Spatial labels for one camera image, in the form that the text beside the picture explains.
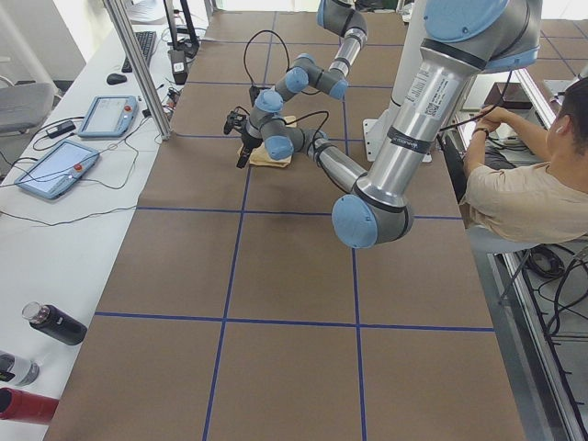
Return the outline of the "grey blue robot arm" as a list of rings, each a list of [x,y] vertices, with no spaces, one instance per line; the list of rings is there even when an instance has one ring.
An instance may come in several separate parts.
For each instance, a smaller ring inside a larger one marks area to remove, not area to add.
[[[323,94],[341,100],[349,86],[351,67],[368,40],[368,25],[348,1],[321,1],[317,24],[334,34],[333,43],[319,48],[310,43],[299,46],[301,53],[286,55],[285,72],[272,85],[250,85],[254,107],[278,111],[298,94]]]
[[[400,239],[412,227],[413,211],[405,191],[436,135],[452,118],[469,81],[478,74],[520,69],[539,49],[538,1],[426,1],[417,4],[412,22],[424,29],[404,52],[418,65],[398,113],[384,133],[376,159],[365,169],[331,144],[320,130],[290,127],[284,105],[306,88],[341,99],[350,68],[368,39],[361,14],[345,1],[323,1],[318,24],[342,38],[328,68],[301,54],[272,87],[262,90],[250,111],[232,111],[224,129],[243,143],[238,166],[264,147],[274,160],[307,154],[343,191],[332,222],[338,238],[352,248],[369,248]]]

